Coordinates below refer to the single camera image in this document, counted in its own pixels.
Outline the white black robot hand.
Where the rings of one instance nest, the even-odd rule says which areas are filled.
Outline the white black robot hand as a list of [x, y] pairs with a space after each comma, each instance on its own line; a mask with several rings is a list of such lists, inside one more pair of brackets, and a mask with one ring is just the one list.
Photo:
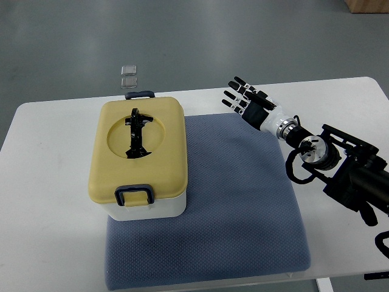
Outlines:
[[272, 101], [267, 94], [237, 76], [234, 77], [234, 81], [229, 81], [228, 85], [239, 96], [224, 91], [228, 99], [222, 99], [222, 103], [238, 113], [256, 130], [270, 132], [274, 136], [280, 137], [279, 128], [285, 120], [289, 119], [282, 107], [277, 102]]

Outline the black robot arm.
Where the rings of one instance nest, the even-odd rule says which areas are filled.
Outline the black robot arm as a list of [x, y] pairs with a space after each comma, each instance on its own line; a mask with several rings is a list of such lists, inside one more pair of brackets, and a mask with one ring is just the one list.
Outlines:
[[327, 124], [322, 129], [313, 135], [297, 116], [285, 124], [281, 138], [293, 148], [285, 163], [287, 177], [297, 184], [321, 180], [327, 196], [360, 213], [366, 225], [377, 225], [374, 209], [388, 213], [386, 160], [359, 138]]

